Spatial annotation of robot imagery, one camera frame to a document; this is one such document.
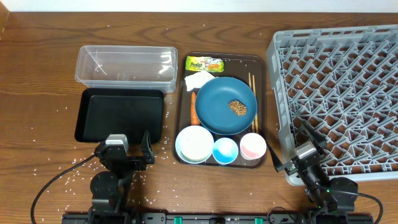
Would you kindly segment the wooden chopstick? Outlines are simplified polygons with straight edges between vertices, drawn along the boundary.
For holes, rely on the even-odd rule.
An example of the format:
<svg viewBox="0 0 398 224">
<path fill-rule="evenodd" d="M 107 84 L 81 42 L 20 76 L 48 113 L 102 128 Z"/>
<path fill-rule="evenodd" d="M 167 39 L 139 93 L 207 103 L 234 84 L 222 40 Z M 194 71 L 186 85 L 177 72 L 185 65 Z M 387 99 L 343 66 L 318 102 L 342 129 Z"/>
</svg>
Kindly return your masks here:
<svg viewBox="0 0 398 224">
<path fill-rule="evenodd" d="M 257 102 L 257 96 L 256 96 L 256 82 L 255 82 L 255 76 L 252 75 L 252 90 L 254 93 L 254 96 L 256 97 L 256 102 Z M 256 116 L 254 118 L 254 126 L 255 126 L 255 132 L 258 134 L 259 133 L 259 125 L 258 125 L 258 114 L 256 111 Z"/>
<path fill-rule="evenodd" d="M 248 83 L 249 83 L 249 87 L 250 87 L 250 89 L 251 89 L 251 91 L 253 91 L 252 90 L 252 82 L 251 82 L 251 74 L 250 73 L 248 73 Z M 256 125 L 255 125 L 255 118 L 253 119 L 253 121 L 252 121 L 252 123 L 251 123 L 251 129 L 252 129 L 252 132 L 253 133 L 255 133 L 256 132 L 256 130 L 255 130 L 255 127 L 256 127 Z"/>
</svg>

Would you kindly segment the white napkin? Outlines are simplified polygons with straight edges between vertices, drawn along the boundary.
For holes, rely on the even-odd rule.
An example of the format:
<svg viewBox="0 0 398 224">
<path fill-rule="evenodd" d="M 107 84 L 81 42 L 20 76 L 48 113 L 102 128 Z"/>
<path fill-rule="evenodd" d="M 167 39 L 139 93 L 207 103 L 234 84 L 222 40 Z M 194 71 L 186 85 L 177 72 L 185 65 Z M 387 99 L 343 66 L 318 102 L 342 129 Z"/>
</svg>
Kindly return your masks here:
<svg viewBox="0 0 398 224">
<path fill-rule="evenodd" d="M 195 88 L 200 89 L 204 84 L 214 79 L 215 77 L 209 72 L 196 72 L 193 75 L 185 77 L 185 84 L 187 91 L 192 91 Z"/>
</svg>

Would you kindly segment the light blue rice bowl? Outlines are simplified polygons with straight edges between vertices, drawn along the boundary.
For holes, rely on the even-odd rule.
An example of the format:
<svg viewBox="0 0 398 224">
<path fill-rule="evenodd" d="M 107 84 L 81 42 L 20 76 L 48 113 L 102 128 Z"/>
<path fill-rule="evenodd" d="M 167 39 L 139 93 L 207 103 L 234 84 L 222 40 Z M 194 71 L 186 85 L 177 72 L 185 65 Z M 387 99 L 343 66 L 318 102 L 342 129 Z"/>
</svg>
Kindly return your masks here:
<svg viewBox="0 0 398 224">
<path fill-rule="evenodd" d="M 181 130 L 175 141 L 175 150 L 182 161 L 189 164 L 205 162 L 213 153 L 212 134 L 202 126 L 188 126 Z"/>
</svg>

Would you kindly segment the small pink cup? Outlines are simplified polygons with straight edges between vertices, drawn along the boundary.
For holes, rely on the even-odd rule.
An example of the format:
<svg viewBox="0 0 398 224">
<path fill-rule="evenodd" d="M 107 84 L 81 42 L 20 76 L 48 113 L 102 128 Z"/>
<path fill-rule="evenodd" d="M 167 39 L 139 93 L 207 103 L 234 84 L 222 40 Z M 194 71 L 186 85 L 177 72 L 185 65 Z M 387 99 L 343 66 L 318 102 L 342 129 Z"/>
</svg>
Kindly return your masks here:
<svg viewBox="0 0 398 224">
<path fill-rule="evenodd" d="M 267 144 L 261 135 L 248 133 L 241 138 L 239 149 L 242 157 L 250 161 L 261 158 L 267 151 Z"/>
</svg>

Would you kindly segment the brown food scrap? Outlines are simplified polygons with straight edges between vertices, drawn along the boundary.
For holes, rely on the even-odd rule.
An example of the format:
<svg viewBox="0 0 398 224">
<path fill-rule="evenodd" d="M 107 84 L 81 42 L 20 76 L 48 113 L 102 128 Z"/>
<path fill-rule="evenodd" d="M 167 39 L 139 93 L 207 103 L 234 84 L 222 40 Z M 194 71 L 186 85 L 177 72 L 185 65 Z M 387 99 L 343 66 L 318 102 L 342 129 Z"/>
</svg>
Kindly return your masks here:
<svg viewBox="0 0 398 224">
<path fill-rule="evenodd" d="M 237 116 L 245 116 L 246 113 L 248 112 L 246 106 L 243 103 L 241 103 L 239 100 L 230 101 L 228 106 L 232 110 L 232 112 Z"/>
</svg>

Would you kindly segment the small blue cup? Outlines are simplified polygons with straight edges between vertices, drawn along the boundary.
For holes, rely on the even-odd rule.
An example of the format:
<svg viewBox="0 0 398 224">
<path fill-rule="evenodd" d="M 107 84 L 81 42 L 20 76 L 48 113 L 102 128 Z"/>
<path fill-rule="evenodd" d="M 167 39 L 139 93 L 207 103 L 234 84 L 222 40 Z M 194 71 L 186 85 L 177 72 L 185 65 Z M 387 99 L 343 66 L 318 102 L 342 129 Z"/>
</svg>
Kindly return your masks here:
<svg viewBox="0 0 398 224">
<path fill-rule="evenodd" d="M 220 138 L 213 145 L 213 157 L 220 165 L 227 165 L 234 162 L 238 154 L 238 145 L 230 138 Z"/>
</svg>

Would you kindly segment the orange carrot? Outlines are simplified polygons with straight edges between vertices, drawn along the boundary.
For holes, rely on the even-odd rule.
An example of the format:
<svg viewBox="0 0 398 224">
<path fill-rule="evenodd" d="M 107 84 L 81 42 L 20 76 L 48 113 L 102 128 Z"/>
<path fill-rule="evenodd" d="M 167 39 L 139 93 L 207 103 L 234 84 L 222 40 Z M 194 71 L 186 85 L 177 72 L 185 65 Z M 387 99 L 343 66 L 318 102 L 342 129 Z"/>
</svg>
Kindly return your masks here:
<svg viewBox="0 0 398 224">
<path fill-rule="evenodd" d="M 190 122 L 191 125 L 193 126 L 199 126 L 200 121 L 198 119 L 197 113 L 196 113 L 196 108 L 195 108 L 195 102 L 196 102 L 197 94 L 193 91 L 191 95 L 191 110 L 190 110 Z"/>
</svg>

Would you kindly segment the blue plate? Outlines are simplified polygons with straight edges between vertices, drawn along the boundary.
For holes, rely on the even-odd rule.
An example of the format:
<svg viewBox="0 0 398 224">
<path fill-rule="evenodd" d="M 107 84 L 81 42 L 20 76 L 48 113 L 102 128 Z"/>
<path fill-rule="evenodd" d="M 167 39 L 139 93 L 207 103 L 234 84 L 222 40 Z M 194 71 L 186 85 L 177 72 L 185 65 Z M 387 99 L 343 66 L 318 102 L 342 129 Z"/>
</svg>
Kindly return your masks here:
<svg viewBox="0 0 398 224">
<path fill-rule="evenodd" d="M 229 108 L 230 101 L 239 100 L 248 112 L 237 116 Z M 197 93 L 196 113 L 203 127 L 219 135 L 235 135 L 251 126 L 256 116 L 257 102 L 253 91 L 243 81 L 233 77 L 218 77 L 204 84 Z"/>
</svg>

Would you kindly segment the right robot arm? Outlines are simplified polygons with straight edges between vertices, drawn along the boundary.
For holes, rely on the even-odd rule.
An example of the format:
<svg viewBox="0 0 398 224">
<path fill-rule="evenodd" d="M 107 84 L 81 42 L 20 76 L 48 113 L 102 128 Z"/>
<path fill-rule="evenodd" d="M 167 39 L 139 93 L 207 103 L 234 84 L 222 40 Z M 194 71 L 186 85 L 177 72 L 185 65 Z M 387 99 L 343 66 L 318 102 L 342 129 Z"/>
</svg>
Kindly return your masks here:
<svg viewBox="0 0 398 224">
<path fill-rule="evenodd" d="M 358 197 L 358 185 L 345 177 L 330 179 L 322 169 L 326 141 L 307 141 L 295 149 L 295 156 L 283 164 L 269 148 L 274 169 L 288 175 L 297 174 L 307 196 L 327 213 L 352 212 Z"/>
</svg>

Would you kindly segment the yellow green snack wrapper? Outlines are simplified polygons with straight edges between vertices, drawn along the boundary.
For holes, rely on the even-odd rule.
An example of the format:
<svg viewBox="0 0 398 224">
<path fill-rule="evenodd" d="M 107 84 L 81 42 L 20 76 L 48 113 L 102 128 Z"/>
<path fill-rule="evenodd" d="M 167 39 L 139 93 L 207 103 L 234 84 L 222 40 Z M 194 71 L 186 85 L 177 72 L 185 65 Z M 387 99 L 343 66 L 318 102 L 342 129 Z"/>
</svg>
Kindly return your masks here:
<svg viewBox="0 0 398 224">
<path fill-rule="evenodd" d="M 224 61 L 213 57 L 188 56 L 185 62 L 185 69 L 193 72 L 223 72 Z"/>
</svg>

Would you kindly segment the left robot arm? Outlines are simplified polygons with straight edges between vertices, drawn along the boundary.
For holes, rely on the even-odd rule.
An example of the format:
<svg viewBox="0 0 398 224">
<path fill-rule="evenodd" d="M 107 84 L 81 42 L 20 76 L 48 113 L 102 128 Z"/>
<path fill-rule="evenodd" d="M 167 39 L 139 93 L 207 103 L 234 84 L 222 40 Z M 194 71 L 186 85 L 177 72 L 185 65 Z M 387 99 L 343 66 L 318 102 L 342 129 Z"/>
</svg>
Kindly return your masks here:
<svg viewBox="0 0 398 224">
<path fill-rule="evenodd" d="M 106 168 L 91 180 L 90 190 L 93 194 L 93 209 L 103 213 L 121 211 L 126 203 L 135 171 L 144 171 L 147 165 L 155 163 L 146 131 L 141 142 L 141 156 L 128 156 L 129 143 L 124 134 L 111 134 L 96 147 L 94 156 Z"/>
</svg>

